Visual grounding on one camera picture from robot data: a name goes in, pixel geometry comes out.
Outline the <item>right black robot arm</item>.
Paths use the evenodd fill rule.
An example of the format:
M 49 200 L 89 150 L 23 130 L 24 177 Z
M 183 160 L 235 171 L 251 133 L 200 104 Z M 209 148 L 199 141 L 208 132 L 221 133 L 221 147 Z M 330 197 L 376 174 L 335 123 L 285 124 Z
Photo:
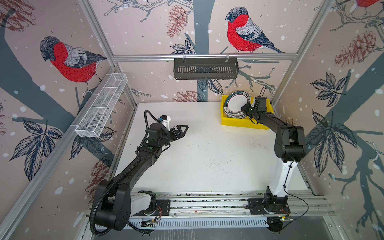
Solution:
M 251 120 L 256 121 L 276 134 L 274 152 L 281 159 L 276 170 L 276 177 L 267 187 L 264 204 L 286 205 L 288 201 L 287 188 L 294 169 L 305 155 L 305 136 L 301 126 L 294 126 L 267 111 L 267 98 L 255 97 L 254 103 L 246 103 L 241 107 L 242 112 Z

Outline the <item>white plate black cloud outline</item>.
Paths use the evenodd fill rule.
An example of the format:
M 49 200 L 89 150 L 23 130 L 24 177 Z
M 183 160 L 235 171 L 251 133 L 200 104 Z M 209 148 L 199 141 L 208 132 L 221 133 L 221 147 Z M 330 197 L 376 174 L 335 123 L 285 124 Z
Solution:
M 241 110 L 240 106 L 231 108 L 229 104 L 226 103 L 223 106 L 223 112 L 228 118 L 244 119 L 247 117 L 246 114 Z

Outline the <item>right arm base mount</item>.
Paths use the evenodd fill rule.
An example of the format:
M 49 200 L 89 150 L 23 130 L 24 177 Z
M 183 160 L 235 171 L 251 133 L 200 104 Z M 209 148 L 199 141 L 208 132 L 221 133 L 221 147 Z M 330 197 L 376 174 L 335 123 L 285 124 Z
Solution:
M 291 211 L 288 205 L 288 196 L 278 197 L 273 195 L 267 187 L 263 198 L 248 199 L 248 209 L 252 215 L 290 215 Z

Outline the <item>white plate red green rim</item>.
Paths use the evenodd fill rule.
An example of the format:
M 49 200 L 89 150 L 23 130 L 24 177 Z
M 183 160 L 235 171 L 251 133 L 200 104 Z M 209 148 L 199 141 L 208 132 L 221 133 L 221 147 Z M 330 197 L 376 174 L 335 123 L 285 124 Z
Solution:
M 245 91 L 236 91 L 228 96 L 225 100 L 226 104 L 229 104 L 231 108 L 235 106 L 244 106 L 246 103 L 251 101 L 250 95 Z

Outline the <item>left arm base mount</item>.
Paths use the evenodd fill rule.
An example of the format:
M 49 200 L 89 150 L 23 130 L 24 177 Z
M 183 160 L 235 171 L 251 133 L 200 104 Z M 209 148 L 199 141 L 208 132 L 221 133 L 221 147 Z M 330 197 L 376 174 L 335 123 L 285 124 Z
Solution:
M 156 200 L 156 203 L 150 204 L 150 207 L 147 210 L 140 211 L 135 214 L 135 217 L 160 217 L 160 216 L 168 216 L 170 214 L 171 208 L 170 200 Z

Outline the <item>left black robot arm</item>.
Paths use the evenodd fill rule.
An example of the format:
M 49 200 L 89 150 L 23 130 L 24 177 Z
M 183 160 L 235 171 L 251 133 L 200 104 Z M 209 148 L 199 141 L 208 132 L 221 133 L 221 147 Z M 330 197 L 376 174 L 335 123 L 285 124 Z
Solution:
M 183 138 L 189 126 L 177 125 L 168 130 L 163 123 L 146 126 L 146 134 L 135 151 L 136 158 L 111 180 L 101 181 L 96 189 L 90 212 L 90 230 L 95 237 L 111 230 L 121 231 L 133 212 L 132 188 L 140 177 L 156 163 L 164 146 Z

